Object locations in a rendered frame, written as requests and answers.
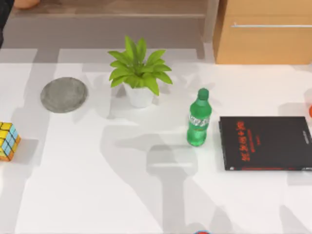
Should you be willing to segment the green bottle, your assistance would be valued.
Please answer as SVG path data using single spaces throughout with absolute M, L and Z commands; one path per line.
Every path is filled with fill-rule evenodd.
M 196 100 L 190 106 L 188 118 L 187 141 L 192 146 L 201 146 L 207 137 L 207 129 L 212 114 L 212 108 L 208 101 L 209 90 L 199 89 Z

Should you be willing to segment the green potted plant white pot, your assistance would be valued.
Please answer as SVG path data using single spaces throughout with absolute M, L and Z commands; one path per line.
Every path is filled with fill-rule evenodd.
M 166 50 L 155 50 L 146 56 L 146 40 L 140 38 L 134 42 L 129 36 L 125 36 L 124 45 L 123 52 L 108 52 L 115 59 L 110 64 L 113 68 L 109 76 L 110 85 L 113 88 L 123 84 L 130 104 L 136 108 L 146 108 L 160 94 L 158 80 L 173 83 L 167 74 L 171 68 L 162 59 Z

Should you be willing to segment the grey round coaster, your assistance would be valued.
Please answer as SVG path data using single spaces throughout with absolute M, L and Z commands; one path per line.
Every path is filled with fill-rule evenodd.
M 80 108 L 88 97 L 87 86 L 79 79 L 61 77 L 45 85 L 40 100 L 52 113 L 68 113 Z

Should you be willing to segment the open wooden shelf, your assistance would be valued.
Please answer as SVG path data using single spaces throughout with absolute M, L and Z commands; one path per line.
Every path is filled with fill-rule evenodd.
M 152 48 L 212 39 L 219 0 L 16 0 L 4 48 L 119 48 L 124 36 Z

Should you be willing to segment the black book red lettering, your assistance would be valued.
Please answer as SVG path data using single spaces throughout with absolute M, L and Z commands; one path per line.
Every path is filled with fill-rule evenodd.
M 227 171 L 312 171 L 305 117 L 220 117 Z

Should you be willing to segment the wooden cupboard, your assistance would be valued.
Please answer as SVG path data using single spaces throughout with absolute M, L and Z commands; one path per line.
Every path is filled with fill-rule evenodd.
M 213 34 L 217 64 L 312 63 L 312 28 L 232 28 L 234 23 L 312 25 L 312 0 L 219 0 Z

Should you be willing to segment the coloured puzzle cube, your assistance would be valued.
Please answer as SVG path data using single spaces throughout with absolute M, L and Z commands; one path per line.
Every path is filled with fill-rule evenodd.
M 14 124 L 0 121 L 0 161 L 11 161 L 20 141 Z

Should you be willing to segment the orange thing on shelf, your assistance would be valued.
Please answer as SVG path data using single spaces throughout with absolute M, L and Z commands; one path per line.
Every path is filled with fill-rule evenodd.
M 14 0 L 16 9 L 30 9 L 37 6 L 41 0 Z

